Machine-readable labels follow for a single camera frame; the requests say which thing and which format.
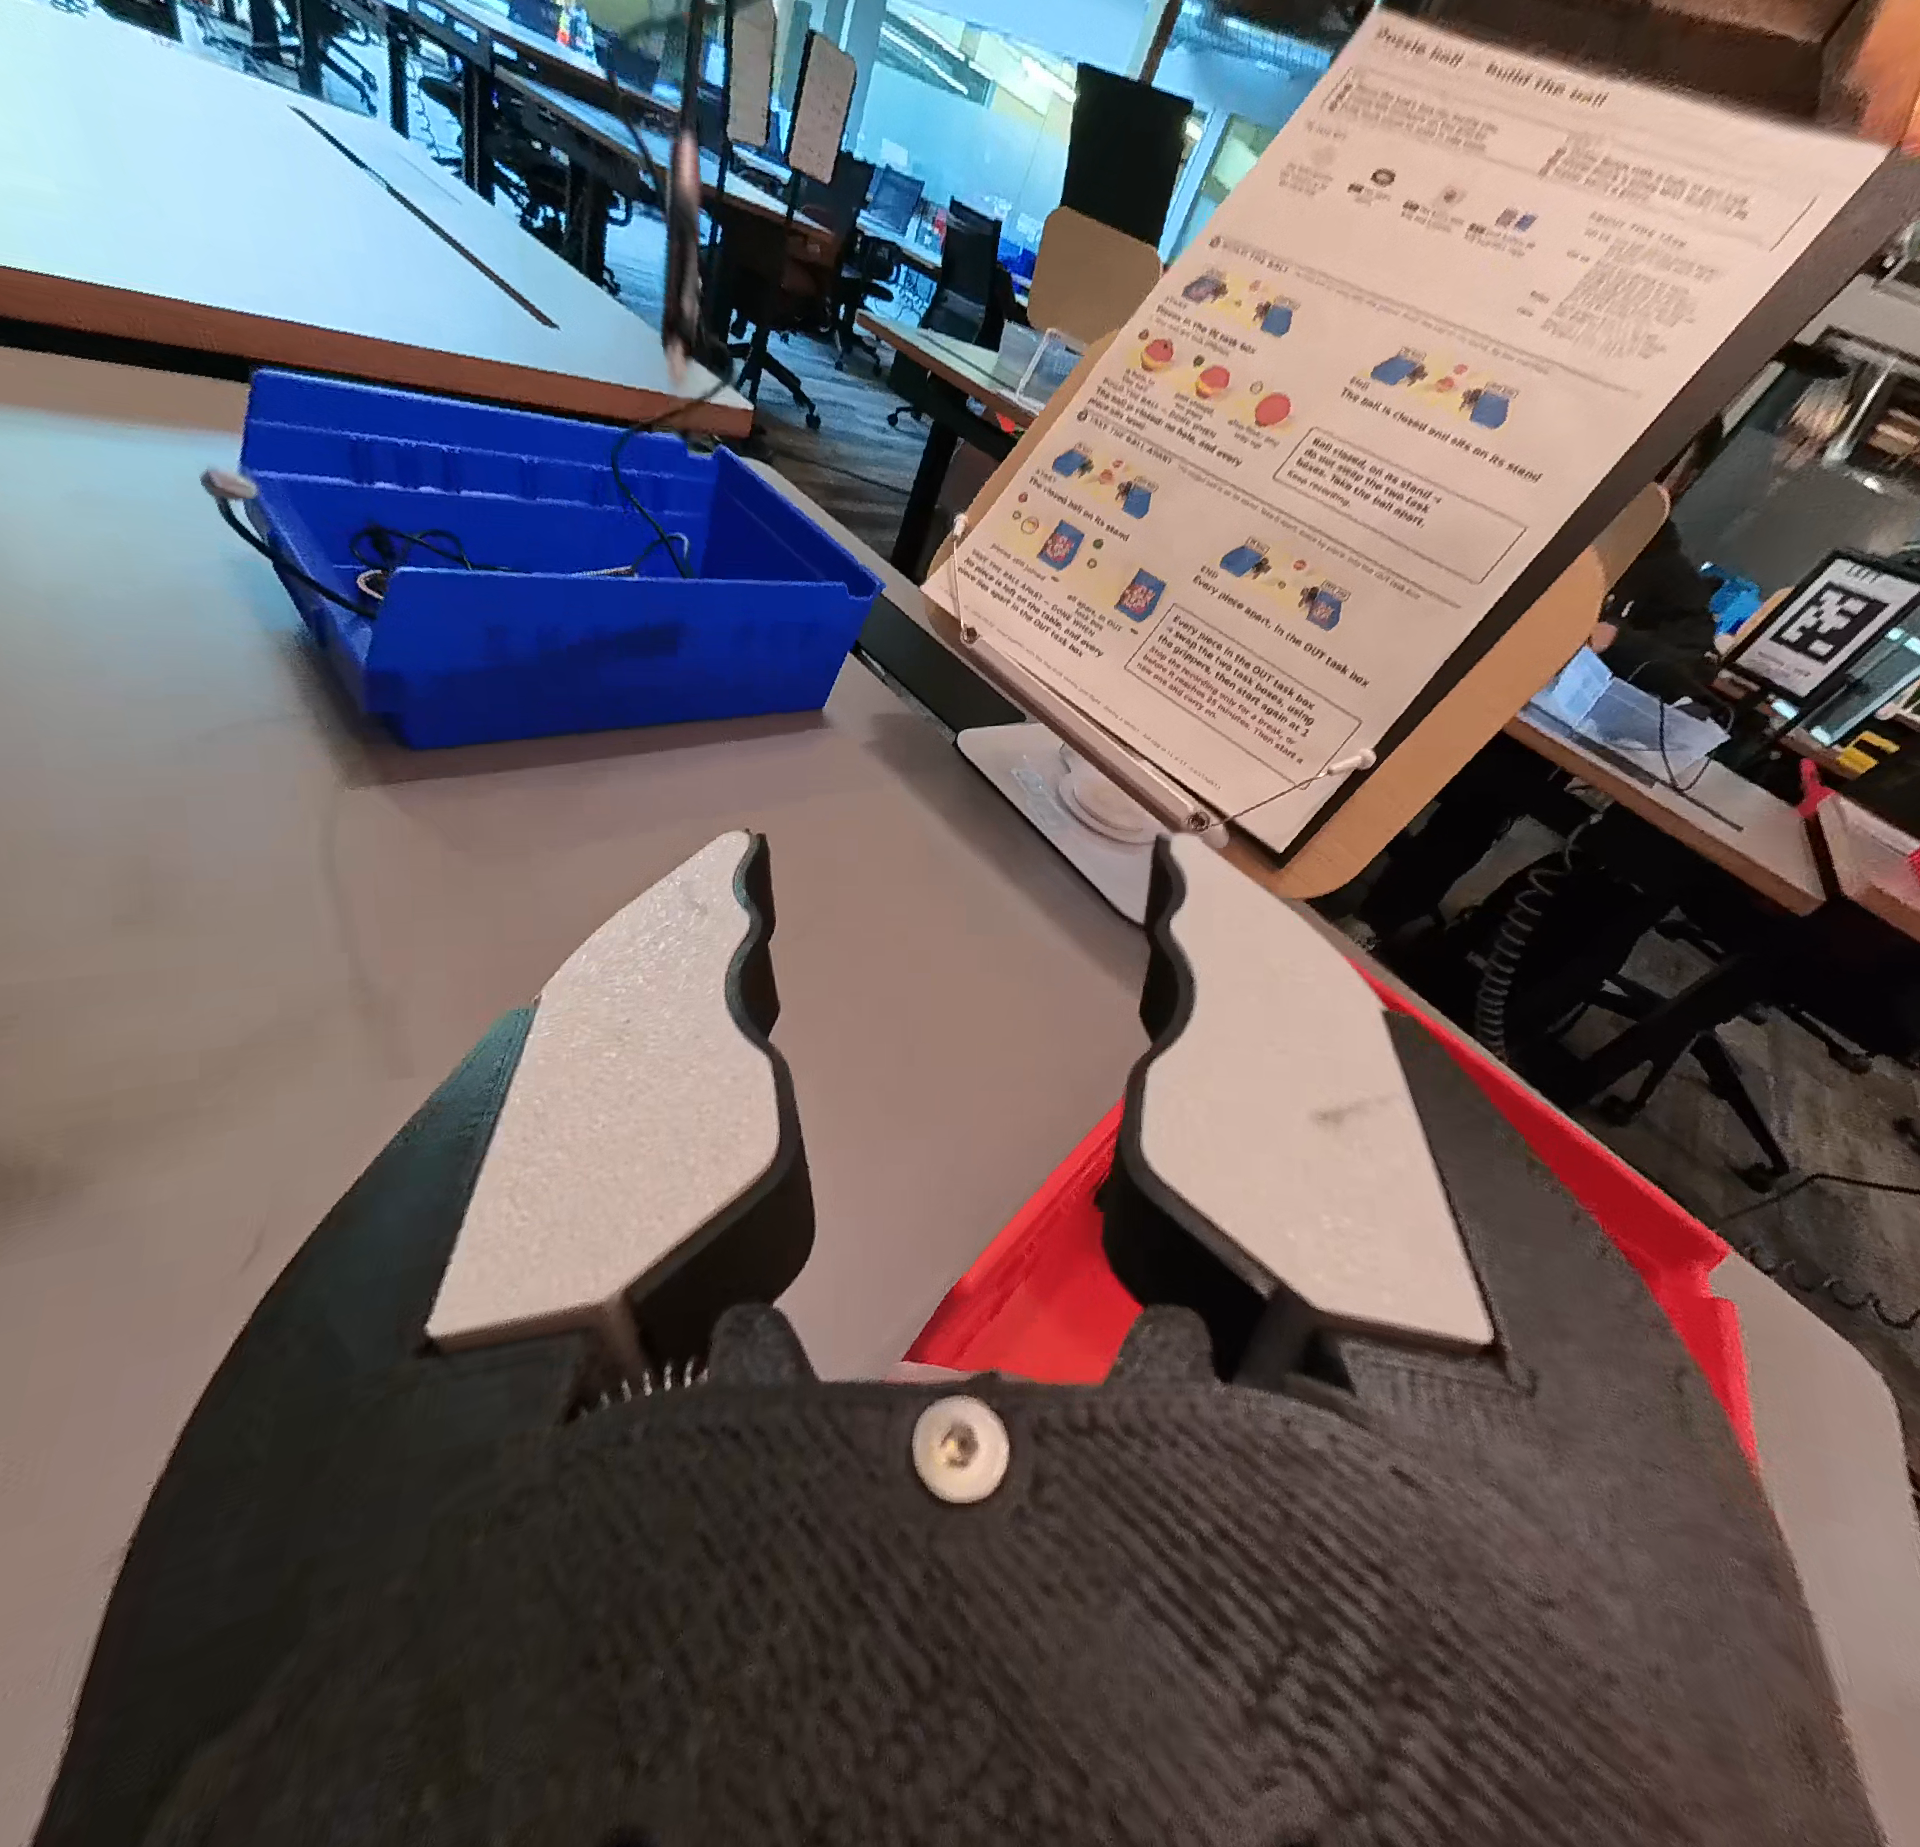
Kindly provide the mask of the desk with black legs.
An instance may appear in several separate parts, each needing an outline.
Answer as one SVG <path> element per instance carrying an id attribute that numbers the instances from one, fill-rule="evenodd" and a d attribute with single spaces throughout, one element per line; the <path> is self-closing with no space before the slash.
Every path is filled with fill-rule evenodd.
<path id="1" fill-rule="evenodd" d="M 915 583 L 929 571 L 948 528 L 973 512 L 1001 468 L 1037 420 L 1051 420 L 1069 394 L 1084 383 L 1090 358 L 1076 348 L 1060 387 L 1046 399 L 1019 394 L 998 374 L 998 351 L 929 330 L 924 325 L 890 321 L 869 309 L 856 314 L 881 348 L 894 355 L 888 383 L 901 406 L 925 419 L 925 447 L 918 461 L 892 563 Z"/>

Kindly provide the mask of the desk with papers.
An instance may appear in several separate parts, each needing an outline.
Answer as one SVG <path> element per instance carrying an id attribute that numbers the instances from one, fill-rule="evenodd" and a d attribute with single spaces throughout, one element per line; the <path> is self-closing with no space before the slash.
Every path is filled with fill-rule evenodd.
<path id="1" fill-rule="evenodd" d="M 1656 738 L 1618 747 L 1526 705 L 1505 735 L 1793 915 L 1852 899 L 1919 938 L 1917 836 L 1834 788 L 1804 807 Z"/>

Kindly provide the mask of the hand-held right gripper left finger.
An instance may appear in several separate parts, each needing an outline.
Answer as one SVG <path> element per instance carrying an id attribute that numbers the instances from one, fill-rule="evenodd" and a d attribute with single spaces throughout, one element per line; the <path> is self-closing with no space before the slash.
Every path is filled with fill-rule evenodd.
<path id="1" fill-rule="evenodd" d="M 708 1359 L 810 1258 L 803 1122 L 775 1042 L 766 836 L 734 829 L 545 982 L 427 1316 L 443 1352 L 584 1336 L 612 1375 Z"/>

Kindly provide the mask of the blue plastic bin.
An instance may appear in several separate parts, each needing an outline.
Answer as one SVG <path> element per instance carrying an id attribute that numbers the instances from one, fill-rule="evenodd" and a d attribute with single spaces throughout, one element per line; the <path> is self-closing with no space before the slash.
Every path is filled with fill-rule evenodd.
<path id="1" fill-rule="evenodd" d="M 881 597 L 729 449 L 259 369 L 225 496 L 354 708 L 416 751 L 823 708 Z"/>

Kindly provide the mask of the black and white marker tag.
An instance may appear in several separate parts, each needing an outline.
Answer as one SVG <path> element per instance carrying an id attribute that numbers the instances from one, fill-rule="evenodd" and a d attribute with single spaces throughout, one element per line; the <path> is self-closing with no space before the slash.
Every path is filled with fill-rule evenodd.
<path id="1" fill-rule="evenodd" d="M 1838 549 L 1740 632 L 1723 671 L 1785 705 L 1829 698 L 1838 682 L 1917 616 L 1917 551 L 1869 556 Z"/>

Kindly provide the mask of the white stand base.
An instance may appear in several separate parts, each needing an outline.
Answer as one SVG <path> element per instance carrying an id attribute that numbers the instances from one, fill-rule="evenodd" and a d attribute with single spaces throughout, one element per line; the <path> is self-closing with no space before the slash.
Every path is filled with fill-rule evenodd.
<path id="1" fill-rule="evenodd" d="M 1148 922 L 1164 844 L 1215 892 L 1231 875 L 1224 825 L 1152 763 L 1099 731 L 1092 738 L 1023 721 L 964 730 L 957 749 L 1127 922 Z"/>

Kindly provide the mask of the black office chair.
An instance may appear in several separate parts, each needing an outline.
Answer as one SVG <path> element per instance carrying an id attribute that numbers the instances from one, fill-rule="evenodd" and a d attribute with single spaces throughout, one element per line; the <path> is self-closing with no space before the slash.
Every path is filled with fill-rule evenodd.
<path id="1" fill-rule="evenodd" d="M 1751 1189 L 1792 1161 L 1723 1030 L 1790 1019 L 1855 1072 L 1908 1064 L 1917 952 L 1841 892 L 1822 830 L 1806 832 L 1815 899 L 1792 910 L 1677 837 L 1595 814 L 1503 892 L 1488 936 L 1472 1032 L 1567 1110 L 1643 1115 L 1693 1060 L 1756 1154 Z"/>
<path id="2" fill-rule="evenodd" d="M 1016 305 L 1016 284 L 998 259 L 1000 247 L 998 219 L 961 201 L 948 205 L 941 268 L 924 320 L 918 321 L 920 334 L 948 335 L 961 346 L 998 351 Z"/>

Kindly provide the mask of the paper sheet on wooden stand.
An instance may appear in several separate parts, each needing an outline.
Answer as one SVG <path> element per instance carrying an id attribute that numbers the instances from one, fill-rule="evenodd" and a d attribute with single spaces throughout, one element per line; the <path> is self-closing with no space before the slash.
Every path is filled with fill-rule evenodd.
<path id="1" fill-rule="evenodd" d="M 993 777 L 1033 829 L 1127 922 L 1145 922 L 1153 844 L 1120 841 L 1086 823 L 1060 793 L 1049 795 L 1058 814 L 1049 821 L 1012 777 L 1019 751 L 1033 758 L 1046 742 L 1074 751 L 1084 768 L 1102 774 L 1127 799 L 1152 837 L 1191 832 L 1279 897 L 1313 899 L 1348 885 L 1576 657 L 1587 627 L 1595 622 L 1604 592 L 1663 521 L 1668 493 L 1656 480 L 1693 433 L 1719 415 L 1781 346 L 1790 346 L 1917 210 L 1917 153 L 1873 152 L 1871 164 L 1861 191 L 1755 302 L 1742 321 L 1730 327 L 1721 346 L 1668 397 L 1650 427 L 1625 447 L 1588 498 L 1551 533 L 1521 585 L 1511 588 L 1477 632 L 1445 661 L 1390 730 L 1360 744 L 1373 763 L 1359 768 L 1359 756 L 1348 754 L 1348 768 L 1309 783 L 1309 802 L 1318 814 L 1293 844 L 1279 846 L 1272 836 L 1256 830 L 1251 811 L 1226 820 L 1203 806 L 1130 737 L 1095 724 L 1056 682 L 1016 669 L 1008 650 L 989 639 L 987 624 L 964 604 L 952 562 L 973 528 L 955 521 L 929 565 L 929 629 L 1030 717 L 1030 728 L 1023 730 L 963 731 L 966 758 Z"/>

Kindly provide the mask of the grey table with wooden edge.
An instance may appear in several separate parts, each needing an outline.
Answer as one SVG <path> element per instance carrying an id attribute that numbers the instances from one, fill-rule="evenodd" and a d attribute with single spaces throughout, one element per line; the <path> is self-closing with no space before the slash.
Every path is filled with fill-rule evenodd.
<path id="1" fill-rule="evenodd" d="M 388 127 L 4 0 L 8 321 L 743 438 L 563 254 Z"/>

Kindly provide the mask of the row of desks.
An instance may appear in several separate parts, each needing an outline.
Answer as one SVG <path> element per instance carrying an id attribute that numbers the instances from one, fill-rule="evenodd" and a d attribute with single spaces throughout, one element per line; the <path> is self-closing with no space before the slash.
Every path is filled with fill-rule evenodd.
<path id="1" fill-rule="evenodd" d="M 521 221 L 597 282 L 607 281 L 612 201 L 657 208 L 671 252 L 703 249 L 703 297 L 724 325 L 738 251 L 754 245 L 777 275 L 795 254 L 832 275 L 844 236 L 756 191 L 736 155 L 773 143 L 773 0 L 692 0 L 667 28 L 683 28 L 683 95 L 667 83 L 650 39 L 658 23 L 627 31 L 582 24 L 566 35 L 554 0 L 94 0 L 151 31 L 179 35 L 181 3 L 211 12 L 204 31 L 220 42 L 248 24 L 227 56 L 278 67 L 303 93 L 326 95 L 326 74 L 353 86 L 370 113 L 411 136 L 416 102 L 437 102 L 457 120 L 462 150 L 441 164 L 492 199 L 508 191 Z"/>

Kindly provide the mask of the red plastic bin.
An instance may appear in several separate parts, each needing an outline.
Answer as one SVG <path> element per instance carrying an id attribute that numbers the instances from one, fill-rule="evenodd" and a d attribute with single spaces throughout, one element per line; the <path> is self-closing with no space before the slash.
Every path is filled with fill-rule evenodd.
<path id="1" fill-rule="evenodd" d="M 1429 1016 L 1422 1023 L 1634 1267 L 1710 1380 L 1747 1461 L 1758 1465 L 1740 1315 L 1712 1285 L 1730 1258 L 1726 1239 L 1712 1233 L 1452 1021 Z M 1107 1260 L 1097 1203 L 1122 1115 L 1118 1103 L 948 1286 L 906 1352 L 906 1373 L 1003 1373 L 1081 1384 L 1115 1362 L 1141 1309 Z"/>

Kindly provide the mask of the printed instruction sheet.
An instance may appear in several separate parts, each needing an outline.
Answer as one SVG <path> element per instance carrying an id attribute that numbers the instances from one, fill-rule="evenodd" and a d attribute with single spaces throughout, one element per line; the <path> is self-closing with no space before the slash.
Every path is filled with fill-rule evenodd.
<path id="1" fill-rule="evenodd" d="M 1288 855 L 1838 295 L 1915 171 L 1373 12 L 929 604 Z"/>

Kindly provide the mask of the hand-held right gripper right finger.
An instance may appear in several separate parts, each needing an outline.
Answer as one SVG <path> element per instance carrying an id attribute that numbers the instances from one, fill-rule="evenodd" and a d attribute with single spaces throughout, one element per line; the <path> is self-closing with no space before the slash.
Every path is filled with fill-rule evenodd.
<path id="1" fill-rule="evenodd" d="M 1380 995 L 1198 836 L 1148 864 L 1145 1051 L 1099 1189 L 1141 1306 L 1219 1378 L 1346 1385 L 1343 1348 L 1466 1361 L 1498 1327 Z"/>

